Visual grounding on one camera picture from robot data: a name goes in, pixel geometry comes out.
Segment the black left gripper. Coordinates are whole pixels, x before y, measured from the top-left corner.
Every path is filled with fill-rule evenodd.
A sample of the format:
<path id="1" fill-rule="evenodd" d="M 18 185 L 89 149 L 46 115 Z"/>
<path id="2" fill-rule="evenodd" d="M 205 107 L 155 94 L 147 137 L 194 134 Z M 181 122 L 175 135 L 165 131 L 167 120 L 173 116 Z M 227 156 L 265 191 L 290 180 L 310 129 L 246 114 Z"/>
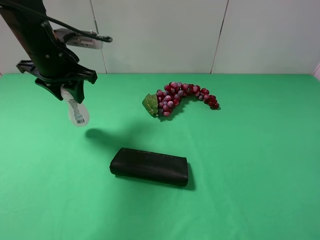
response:
<path id="1" fill-rule="evenodd" d="M 36 76 L 35 84 L 60 101 L 61 83 L 67 82 L 64 89 L 77 103 L 83 102 L 84 81 L 94 84 L 97 73 L 79 65 L 80 59 L 66 45 L 74 37 L 82 38 L 82 34 L 66 28 L 53 30 L 48 21 L 24 21 L 15 25 L 15 37 L 30 58 L 16 65 L 21 73 Z"/>

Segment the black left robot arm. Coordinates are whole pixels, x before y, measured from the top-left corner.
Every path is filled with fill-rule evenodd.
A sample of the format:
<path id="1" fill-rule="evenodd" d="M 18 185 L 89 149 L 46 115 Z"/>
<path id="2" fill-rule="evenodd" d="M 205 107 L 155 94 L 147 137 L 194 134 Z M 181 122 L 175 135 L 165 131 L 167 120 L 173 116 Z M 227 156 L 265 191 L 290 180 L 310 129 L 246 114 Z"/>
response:
<path id="1" fill-rule="evenodd" d="M 84 82 L 94 84 L 97 73 L 79 65 L 78 56 L 55 36 L 48 20 L 17 9 L 12 6 L 14 3 L 1 2 L 0 14 L 30 58 L 20 61 L 18 70 L 36 77 L 35 84 L 60 101 L 64 88 L 77 103 L 82 103 Z"/>

